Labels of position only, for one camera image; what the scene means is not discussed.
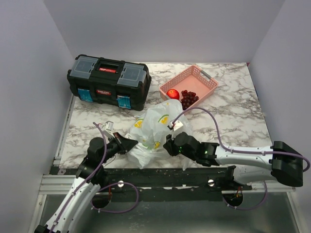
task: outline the plastic basket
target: plastic basket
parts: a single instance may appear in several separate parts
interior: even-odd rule
[[[209,76],[200,67],[192,65],[168,82],[164,83],[160,87],[160,92],[162,99],[168,100],[169,97],[166,95],[167,91],[175,89],[180,94],[179,101],[183,98],[181,91],[188,90],[195,92],[199,97],[199,100],[190,106],[194,107],[213,94],[217,86],[218,82],[216,80]]]

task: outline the gray floor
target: gray floor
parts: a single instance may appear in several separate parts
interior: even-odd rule
[[[42,225],[55,212],[64,196],[48,195]],[[241,206],[258,203],[261,194],[245,194]],[[111,203],[121,210],[131,203]],[[223,202],[141,202],[126,214],[107,214],[88,208],[76,233],[297,233],[286,193],[270,193],[268,201],[253,211],[236,211]]]

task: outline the toolbox lid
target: toolbox lid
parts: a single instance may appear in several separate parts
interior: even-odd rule
[[[147,72],[142,65],[125,63],[118,84],[138,87],[139,81],[144,83]]]
[[[73,64],[70,76],[89,79],[97,61],[97,58],[80,56]]]

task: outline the gray wall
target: gray wall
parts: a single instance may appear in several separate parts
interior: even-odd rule
[[[311,1],[286,0],[250,65],[273,140],[311,160]],[[311,230],[311,171],[299,201]]]
[[[0,3],[0,232],[25,233],[70,99],[73,59],[42,0]]]
[[[71,54],[249,62],[284,0],[44,0]]]

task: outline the red apple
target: red apple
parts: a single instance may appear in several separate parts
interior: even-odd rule
[[[175,89],[168,90],[166,95],[171,99],[179,100],[179,92]]]

